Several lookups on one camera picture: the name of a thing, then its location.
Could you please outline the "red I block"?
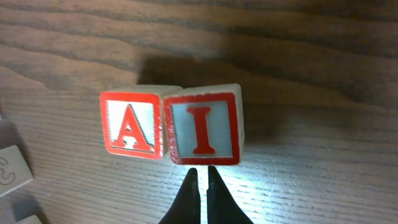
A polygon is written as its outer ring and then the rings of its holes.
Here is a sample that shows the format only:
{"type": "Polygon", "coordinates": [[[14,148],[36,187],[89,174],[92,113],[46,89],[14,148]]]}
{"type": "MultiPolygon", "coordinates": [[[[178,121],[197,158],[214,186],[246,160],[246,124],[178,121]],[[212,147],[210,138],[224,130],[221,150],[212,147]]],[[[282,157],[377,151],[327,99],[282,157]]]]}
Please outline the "red I block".
{"type": "Polygon", "coordinates": [[[241,86],[182,89],[164,98],[167,146],[180,165],[236,165],[244,150],[241,86]]]}

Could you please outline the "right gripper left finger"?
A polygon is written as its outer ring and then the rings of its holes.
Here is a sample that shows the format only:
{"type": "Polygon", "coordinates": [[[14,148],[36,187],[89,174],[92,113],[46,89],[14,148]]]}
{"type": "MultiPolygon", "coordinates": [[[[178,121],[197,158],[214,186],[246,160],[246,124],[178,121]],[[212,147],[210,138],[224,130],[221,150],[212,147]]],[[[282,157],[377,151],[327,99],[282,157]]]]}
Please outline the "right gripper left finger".
{"type": "Polygon", "coordinates": [[[198,172],[190,168],[175,196],[173,204],[159,224],[200,224],[201,200],[198,172]]]}

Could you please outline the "red A block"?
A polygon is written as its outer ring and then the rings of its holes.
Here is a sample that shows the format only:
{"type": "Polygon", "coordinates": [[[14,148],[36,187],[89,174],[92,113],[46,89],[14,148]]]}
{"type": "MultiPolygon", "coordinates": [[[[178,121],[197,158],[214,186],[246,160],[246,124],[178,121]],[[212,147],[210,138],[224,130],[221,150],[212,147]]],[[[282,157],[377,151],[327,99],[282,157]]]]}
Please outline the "red A block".
{"type": "Polygon", "coordinates": [[[161,159],[164,149],[163,100],[176,85],[134,85],[99,96],[106,150],[115,155],[161,159]]]}

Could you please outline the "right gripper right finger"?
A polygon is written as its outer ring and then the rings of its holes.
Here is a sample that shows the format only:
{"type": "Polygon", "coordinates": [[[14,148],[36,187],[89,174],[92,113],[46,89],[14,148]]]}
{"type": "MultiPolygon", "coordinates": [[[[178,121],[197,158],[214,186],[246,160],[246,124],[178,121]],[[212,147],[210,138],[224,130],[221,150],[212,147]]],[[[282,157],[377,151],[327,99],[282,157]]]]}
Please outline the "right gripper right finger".
{"type": "Polygon", "coordinates": [[[253,224],[240,209],[215,166],[208,166],[208,224],[253,224]]]}

